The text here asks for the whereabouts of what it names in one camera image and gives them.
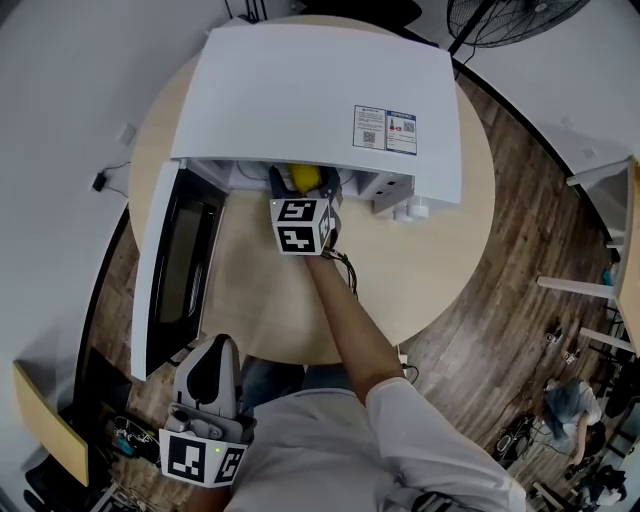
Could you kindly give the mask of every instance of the wooden floor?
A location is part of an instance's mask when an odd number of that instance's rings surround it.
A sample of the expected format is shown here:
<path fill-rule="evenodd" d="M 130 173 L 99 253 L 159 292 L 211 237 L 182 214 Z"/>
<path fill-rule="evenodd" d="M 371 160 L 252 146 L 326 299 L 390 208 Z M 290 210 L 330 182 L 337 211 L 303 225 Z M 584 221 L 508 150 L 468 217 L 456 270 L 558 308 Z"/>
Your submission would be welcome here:
<path fill-rule="evenodd" d="M 415 386 L 458 429 L 491 451 L 500 429 L 541 403 L 548 378 L 588 379 L 597 371 L 597 354 L 577 332 L 580 326 L 606 328 L 604 300 L 539 288 L 536 277 L 600 282 L 611 254 L 591 211 L 564 184 L 564 175 L 543 148 L 482 90 L 463 76 L 459 82 L 482 119 L 493 154 L 493 226 L 462 294 L 401 348 L 420 370 Z M 126 375 L 137 258 L 128 227 L 90 331 L 90 345 Z M 557 318 L 565 337 L 547 348 L 544 334 Z M 568 366 L 562 354 L 576 345 L 580 358 Z M 159 427 L 172 376 L 173 368 L 165 365 L 148 383 L 134 383 L 131 412 Z M 538 480 L 565 493 L 567 463 L 567 457 L 537 444 L 510 471 L 527 489 Z M 179 507 L 189 493 L 188 487 L 160 476 L 144 461 L 121 462 L 116 478 L 158 510 Z"/>

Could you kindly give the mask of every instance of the sleeve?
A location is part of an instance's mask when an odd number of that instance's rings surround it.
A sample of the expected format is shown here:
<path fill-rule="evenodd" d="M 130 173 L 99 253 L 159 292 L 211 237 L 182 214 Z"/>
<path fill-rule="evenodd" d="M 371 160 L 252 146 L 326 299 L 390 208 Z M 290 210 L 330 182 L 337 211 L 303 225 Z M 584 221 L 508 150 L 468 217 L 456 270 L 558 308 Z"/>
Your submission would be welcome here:
<path fill-rule="evenodd" d="M 366 407 L 382 458 L 404 487 L 447 494 L 483 511 L 525 510 L 524 489 L 407 380 L 381 382 Z"/>

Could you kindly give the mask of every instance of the microwave door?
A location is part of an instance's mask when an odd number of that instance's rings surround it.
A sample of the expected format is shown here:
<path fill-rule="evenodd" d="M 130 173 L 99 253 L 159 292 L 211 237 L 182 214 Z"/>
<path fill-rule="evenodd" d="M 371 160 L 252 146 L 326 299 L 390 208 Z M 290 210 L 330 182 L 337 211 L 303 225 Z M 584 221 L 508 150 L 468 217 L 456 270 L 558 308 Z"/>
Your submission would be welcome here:
<path fill-rule="evenodd" d="M 146 380 L 148 375 L 147 343 L 155 317 L 159 285 L 158 279 L 154 278 L 162 271 L 161 242 L 167 237 L 170 229 L 167 221 L 173 213 L 177 193 L 175 185 L 179 172 L 179 162 L 170 161 L 162 165 L 151 200 L 138 261 L 131 319 L 131 375 L 140 380 Z"/>
<path fill-rule="evenodd" d="M 140 252 L 131 326 L 131 374 L 141 380 L 198 337 L 209 263 L 226 194 L 168 162 Z"/>

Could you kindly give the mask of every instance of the hand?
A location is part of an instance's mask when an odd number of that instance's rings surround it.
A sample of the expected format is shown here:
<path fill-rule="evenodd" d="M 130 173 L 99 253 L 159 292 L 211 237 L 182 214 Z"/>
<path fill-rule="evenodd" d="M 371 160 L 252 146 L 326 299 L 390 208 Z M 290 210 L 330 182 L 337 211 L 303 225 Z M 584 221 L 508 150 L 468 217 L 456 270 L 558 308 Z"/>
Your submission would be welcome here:
<path fill-rule="evenodd" d="M 571 455 L 571 460 L 569 461 L 569 465 L 577 466 L 582 462 L 582 457 L 584 456 L 584 454 L 581 452 L 582 450 L 578 450 L 578 449 L 574 450 L 573 454 Z"/>

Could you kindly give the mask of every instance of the fan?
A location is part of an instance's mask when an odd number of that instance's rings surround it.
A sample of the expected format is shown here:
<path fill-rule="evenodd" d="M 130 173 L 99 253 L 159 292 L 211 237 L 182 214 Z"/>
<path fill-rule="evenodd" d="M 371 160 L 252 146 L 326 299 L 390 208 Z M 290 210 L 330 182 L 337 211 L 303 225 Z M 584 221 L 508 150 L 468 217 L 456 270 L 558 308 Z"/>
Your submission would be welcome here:
<path fill-rule="evenodd" d="M 449 0 L 447 25 L 456 38 L 451 54 L 467 44 L 495 48 L 540 34 L 570 18 L 589 0 Z"/>

